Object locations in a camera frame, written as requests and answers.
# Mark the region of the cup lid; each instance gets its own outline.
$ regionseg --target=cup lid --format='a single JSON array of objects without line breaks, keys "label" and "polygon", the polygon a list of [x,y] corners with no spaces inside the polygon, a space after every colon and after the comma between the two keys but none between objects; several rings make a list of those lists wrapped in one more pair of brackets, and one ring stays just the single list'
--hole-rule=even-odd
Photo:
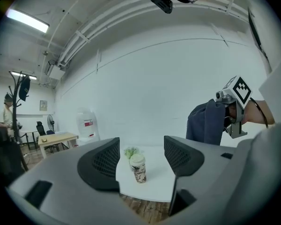
[{"label": "cup lid", "polygon": [[131,165],[141,165],[145,162],[145,157],[142,154],[134,154],[130,158]]}]

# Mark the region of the red label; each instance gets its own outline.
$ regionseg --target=red label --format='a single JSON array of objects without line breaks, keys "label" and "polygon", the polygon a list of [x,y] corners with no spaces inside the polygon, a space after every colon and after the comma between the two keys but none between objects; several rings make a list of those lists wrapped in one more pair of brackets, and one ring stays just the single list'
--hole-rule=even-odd
[{"label": "red label", "polygon": [[92,126],[93,125],[93,122],[86,122],[84,123],[84,126],[87,127],[87,126]]}]

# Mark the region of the black camera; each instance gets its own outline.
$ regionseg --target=black camera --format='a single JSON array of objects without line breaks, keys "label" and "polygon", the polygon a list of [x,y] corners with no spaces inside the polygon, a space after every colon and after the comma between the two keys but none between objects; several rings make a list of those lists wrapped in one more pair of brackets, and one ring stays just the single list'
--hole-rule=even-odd
[{"label": "black camera", "polygon": [[155,3],[162,11],[170,14],[173,11],[173,2],[171,0],[151,0]]}]

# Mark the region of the green plant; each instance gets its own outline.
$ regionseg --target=green plant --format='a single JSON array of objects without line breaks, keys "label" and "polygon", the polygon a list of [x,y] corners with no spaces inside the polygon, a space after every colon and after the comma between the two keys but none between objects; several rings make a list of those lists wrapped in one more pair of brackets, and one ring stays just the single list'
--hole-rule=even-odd
[{"label": "green plant", "polygon": [[126,148],[124,150],[124,154],[125,156],[130,160],[130,158],[132,157],[132,155],[139,153],[140,150],[138,148]]}]

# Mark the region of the patterned cup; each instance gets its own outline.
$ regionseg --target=patterned cup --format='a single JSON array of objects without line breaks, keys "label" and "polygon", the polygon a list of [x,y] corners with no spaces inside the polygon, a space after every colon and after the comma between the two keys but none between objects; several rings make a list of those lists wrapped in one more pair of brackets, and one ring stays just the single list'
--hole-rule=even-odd
[{"label": "patterned cup", "polygon": [[145,157],[142,154],[134,154],[130,158],[130,165],[132,167],[135,179],[138,183],[144,183],[147,180]]}]

